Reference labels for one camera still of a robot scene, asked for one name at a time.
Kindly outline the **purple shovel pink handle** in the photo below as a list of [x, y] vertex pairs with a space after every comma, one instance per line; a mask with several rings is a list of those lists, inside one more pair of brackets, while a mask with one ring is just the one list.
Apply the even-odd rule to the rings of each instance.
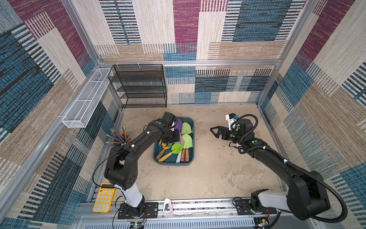
[[184, 145], [185, 142], [184, 142], [183, 137], [182, 137], [182, 134], [181, 134], [182, 128], [183, 128], [183, 122], [180, 119], [177, 119], [176, 122], [175, 122], [174, 129], [179, 134], [179, 142], [180, 142], [180, 144], [181, 145]]

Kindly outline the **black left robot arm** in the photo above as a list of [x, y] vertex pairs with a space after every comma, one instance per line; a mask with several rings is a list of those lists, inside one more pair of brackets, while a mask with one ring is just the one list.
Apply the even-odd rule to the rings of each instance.
[[127, 212], [135, 217], [145, 211], [144, 196], [135, 184], [138, 178], [138, 160], [155, 142], [175, 143], [180, 140], [176, 126], [177, 118], [166, 113], [163, 118], [151, 121], [146, 129], [130, 143], [111, 148], [104, 177], [121, 190]]

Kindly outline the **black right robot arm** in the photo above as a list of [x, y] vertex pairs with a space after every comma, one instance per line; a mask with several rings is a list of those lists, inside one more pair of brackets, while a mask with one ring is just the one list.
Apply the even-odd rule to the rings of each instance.
[[[264, 164], [287, 185], [287, 192], [274, 193], [264, 189], [254, 192], [251, 197], [252, 210], [256, 211], [263, 207], [276, 208], [290, 212], [300, 220], [312, 218], [327, 223], [339, 223], [345, 220], [348, 208], [341, 195], [325, 183], [318, 172], [307, 171], [295, 165], [272, 149], [264, 140], [255, 137], [254, 130], [258, 123], [252, 123], [250, 117], [258, 121], [253, 114], [243, 116], [228, 114], [226, 116], [228, 127], [216, 126], [210, 131], [216, 138], [229, 141], [229, 146], [236, 148], [239, 154], [248, 154]], [[331, 208], [328, 193], [331, 193], [341, 206], [341, 213], [335, 218], [319, 216]]]

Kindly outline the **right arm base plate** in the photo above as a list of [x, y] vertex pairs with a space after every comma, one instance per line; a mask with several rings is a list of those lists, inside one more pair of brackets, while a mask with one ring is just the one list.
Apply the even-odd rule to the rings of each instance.
[[253, 210], [250, 206], [250, 199], [247, 198], [234, 198], [232, 204], [235, 206], [238, 215], [276, 215], [277, 210], [275, 208], [264, 208], [259, 210]]

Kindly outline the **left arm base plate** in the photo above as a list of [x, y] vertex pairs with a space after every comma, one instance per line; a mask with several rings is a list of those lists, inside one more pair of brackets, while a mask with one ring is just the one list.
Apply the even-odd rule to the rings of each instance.
[[158, 215], [158, 202], [147, 202], [133, 208], [126, 203], [118, 209], [118, 219], [155, 219]]

